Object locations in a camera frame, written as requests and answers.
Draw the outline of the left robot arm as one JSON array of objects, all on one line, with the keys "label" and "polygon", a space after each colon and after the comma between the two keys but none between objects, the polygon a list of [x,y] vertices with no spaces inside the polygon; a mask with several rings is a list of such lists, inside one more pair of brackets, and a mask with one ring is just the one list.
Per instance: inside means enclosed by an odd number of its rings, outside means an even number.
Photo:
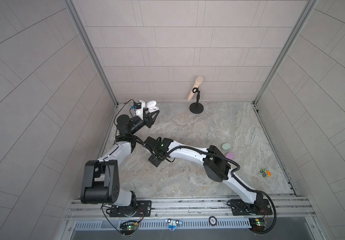
[{"label": "left robot arm", "polygon": [[135,148],[137,138],[134,134],[144,126],[150,128],[158,113],[158,107],[150,107],[143,111],[143,117],[118,117],[118,135],[113,148],[98,160],[88,161],[84,166],[80,194],[83,204],[109,204],[126,215],[136,212],[136,195],[133,191],[120,188],[118,167]]}]

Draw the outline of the white earbud charging case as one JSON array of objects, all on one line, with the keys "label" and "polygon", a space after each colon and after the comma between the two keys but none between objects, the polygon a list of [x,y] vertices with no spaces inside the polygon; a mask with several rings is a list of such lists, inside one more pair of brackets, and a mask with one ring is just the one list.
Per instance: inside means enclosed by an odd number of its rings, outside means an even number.
[{"label": "white earbud charging case", "polygon": [[153,113],[159,110],[159,107],[156,106],[156,101],[152,100],[146,104],[147,111]]}]

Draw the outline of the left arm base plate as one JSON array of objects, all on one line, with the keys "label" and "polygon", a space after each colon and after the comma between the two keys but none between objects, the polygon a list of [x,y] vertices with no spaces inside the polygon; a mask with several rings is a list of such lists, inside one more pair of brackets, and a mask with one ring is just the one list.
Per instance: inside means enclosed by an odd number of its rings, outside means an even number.
[{"label": "left arm base plate", "polygon": [[127,218],[140,218],[149,217],[151,212],[152,201],[136,201],[130,206],[118,207],[112,206],[108,210],[108,214],[112,218],[127,217]]}]

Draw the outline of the green earbud charging case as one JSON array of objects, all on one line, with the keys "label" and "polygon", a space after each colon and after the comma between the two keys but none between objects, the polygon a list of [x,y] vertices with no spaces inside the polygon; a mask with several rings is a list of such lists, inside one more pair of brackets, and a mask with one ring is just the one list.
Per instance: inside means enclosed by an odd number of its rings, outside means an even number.
[{"label": "green earbud charging case", "polygon": [[224,143],[222,144],[222,150],[227,151],[231,148],[231,144],[230,143]]}]

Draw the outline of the purple earbud charging case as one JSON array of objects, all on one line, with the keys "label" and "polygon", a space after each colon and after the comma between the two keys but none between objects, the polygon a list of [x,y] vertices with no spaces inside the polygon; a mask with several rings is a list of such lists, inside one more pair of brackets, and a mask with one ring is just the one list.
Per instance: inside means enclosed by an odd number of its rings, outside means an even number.
[{"label": "purple earbud charging case", "polygon": [[233,152],[226,153],[225,157],[227,159],[233,160],[235,158],[235,154]]}]

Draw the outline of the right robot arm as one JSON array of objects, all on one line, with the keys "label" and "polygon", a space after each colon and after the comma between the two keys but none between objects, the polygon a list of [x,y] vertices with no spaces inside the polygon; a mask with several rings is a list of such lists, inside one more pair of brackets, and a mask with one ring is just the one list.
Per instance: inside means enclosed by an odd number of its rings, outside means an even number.
[{"label": "right robot arm", "polygon": [[149,161],[156,167],[168,158],[183,159],[203,166],[209,179],[225,184],[240,197],[239,200],[227,202],[234,215],[277,216],[270,196],[263,191],[252,189],[241,180],[236,175],[241,168],[240,165],[226,158],[217,147],[195,148],[171,139],[153,139],[151,137],[144,142],[140,139],[137,139],[136,142],[150,152]]}]

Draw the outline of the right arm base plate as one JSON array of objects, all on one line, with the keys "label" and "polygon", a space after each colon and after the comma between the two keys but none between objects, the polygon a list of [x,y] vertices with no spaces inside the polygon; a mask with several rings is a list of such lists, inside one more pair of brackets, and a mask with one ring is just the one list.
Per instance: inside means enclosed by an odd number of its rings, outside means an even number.
[{"label": "right arm base plate", "polygon": [[231,208],[233,216],[263,216],[272,215],[273,208],[267,199],[256,204],[246,204],[242,200],[229,200],[227,205]]}]

